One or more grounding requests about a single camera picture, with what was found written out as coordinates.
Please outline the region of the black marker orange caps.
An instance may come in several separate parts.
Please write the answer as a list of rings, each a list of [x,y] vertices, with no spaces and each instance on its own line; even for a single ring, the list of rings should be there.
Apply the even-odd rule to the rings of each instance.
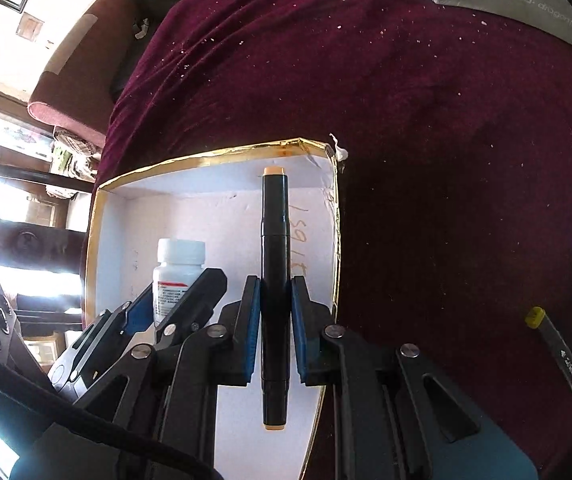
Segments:
[[[290,380],[290,226],[288,177],[278,166],[262,176],[261,256],[263,425],[282,430]]]

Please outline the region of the white medicine bottle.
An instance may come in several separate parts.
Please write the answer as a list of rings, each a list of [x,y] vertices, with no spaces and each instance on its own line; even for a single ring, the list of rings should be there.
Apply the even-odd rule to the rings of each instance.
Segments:
[[[205,243],[200,240],[160,238],[157,261],[158,266],[152,271],[153,322],[156,326],[202,273]]]

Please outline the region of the black marker yellow caps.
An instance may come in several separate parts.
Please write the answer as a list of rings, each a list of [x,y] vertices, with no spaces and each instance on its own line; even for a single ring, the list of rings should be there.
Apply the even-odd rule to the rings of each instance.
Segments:
[[[531,330],[540,333],[572,391],[572,351],[547,312],[541,307],[533,307],[525,315],[525,323]]]

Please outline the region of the white box gold rim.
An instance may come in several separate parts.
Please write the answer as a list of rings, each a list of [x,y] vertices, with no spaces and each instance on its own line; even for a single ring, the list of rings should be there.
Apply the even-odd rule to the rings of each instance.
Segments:
[[[337,161],[324,142],[304,139],[224,148],[160,162],[103,184],[90,227],[84,284],[87,318],[137,296],[152,279],[163,238],[199,240],[205,265],[227,277],[225,302],[260,271],[261,183],[267,167],[289,180],[291,270],[311,298],[334,308],[340,276]],[[214,465],[228,479],[300,479],[311,454],[323,390],[292,377],[288,420],[262,422],[259,378],[217,396]]]

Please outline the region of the dark wooden chair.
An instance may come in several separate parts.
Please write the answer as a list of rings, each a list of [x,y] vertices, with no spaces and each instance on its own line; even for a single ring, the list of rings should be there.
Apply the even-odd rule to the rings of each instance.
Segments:
[[[3,165],[1,159],[0,177],[33,184],[55,185],[86,194],[93,192],[90,182]],[[0,219],[0,266],[78,274],[84,240],[85,235],[78,231]]]

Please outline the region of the maroon velvet bed cover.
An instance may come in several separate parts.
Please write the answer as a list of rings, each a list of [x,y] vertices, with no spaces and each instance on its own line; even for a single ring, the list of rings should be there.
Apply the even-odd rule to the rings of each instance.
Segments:
[[[417,344],[572,479],[572,393],[526,312],[572,344],[572,47],[431,0],[181,0],[110,117],[97,178],[335,136],[340,321]]]

